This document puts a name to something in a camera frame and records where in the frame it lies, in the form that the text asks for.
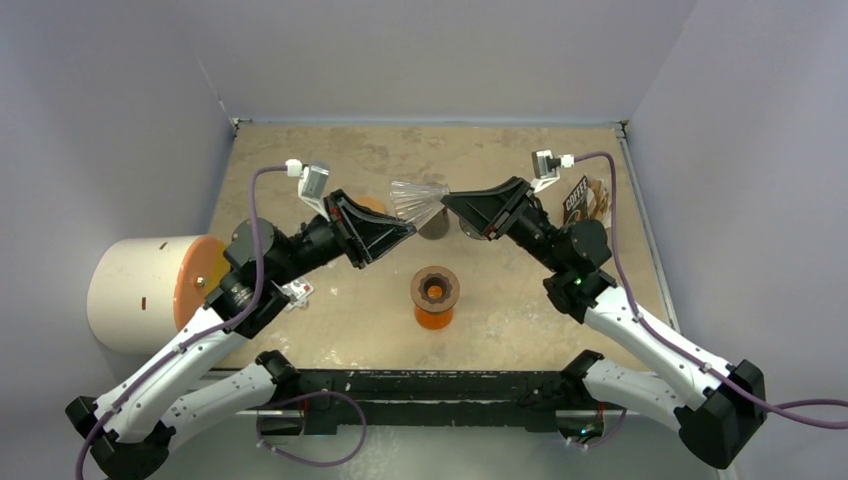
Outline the clear glass dripper cone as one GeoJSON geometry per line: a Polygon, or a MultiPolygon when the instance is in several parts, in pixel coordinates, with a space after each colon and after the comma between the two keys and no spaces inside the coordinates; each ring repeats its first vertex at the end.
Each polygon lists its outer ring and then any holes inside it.
{"type": "Polygon", "coordinates": [[[416,228],[423,227],[444,209],[442,198],[449,193],[449,186],[443,183],[390,182],[393,213],[416,228]]]}

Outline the orange glass carafe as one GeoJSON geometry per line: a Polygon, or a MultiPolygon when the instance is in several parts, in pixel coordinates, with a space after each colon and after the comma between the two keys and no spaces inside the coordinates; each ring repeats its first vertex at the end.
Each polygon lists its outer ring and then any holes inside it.
{"type": "MultiPolygon", "coordinates": [[[[438,300],[444,297],[444,289],[437,285],[427,288],[428,300],[438,300]]],[[[439,330],[446,327],[453,319],[454,310],[448,309],[440,313],[431,313],[416,306],[414,316],[418,324],[429,330],[439,330]]]]}

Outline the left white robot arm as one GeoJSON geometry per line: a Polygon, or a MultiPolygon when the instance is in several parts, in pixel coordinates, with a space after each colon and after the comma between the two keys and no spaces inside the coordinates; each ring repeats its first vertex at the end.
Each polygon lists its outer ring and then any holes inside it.
{"type": "Polygon", "coordinates": [[[66,407],[84,439],[82,459],[94,460],[110,479],[145,479],[180,442],[226,415],[295,402],[299,371],[277,351],[209,387],[191,385],[293,305],[287,284],[342,256],[362,269],[416,232],[339,190],[323,204],[325,214],[290,236],[259,217],[240,224],[224,252],[229,271],[178,334],[109,392],[66,407]]]}

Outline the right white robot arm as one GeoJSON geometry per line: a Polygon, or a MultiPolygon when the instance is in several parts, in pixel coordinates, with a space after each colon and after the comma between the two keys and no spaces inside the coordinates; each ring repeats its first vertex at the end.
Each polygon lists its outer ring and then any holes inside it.
{"type": "Polygon", "coordinates": [[[531,185],[518,177],[487,190],[449,193],[441,202],[476,233],[508,237],[548,268],[552,275],[543,286],[554,308],[614,340],[647,368],[633,372],[584,353],[561,381],[569,404],[611,402],[651,418],[716,469],[728,468],[764,424],[762,370],[710,353],[629,302],[623,280],[601,268],[612,252],[600,222],[554,226],[531,185]]]}

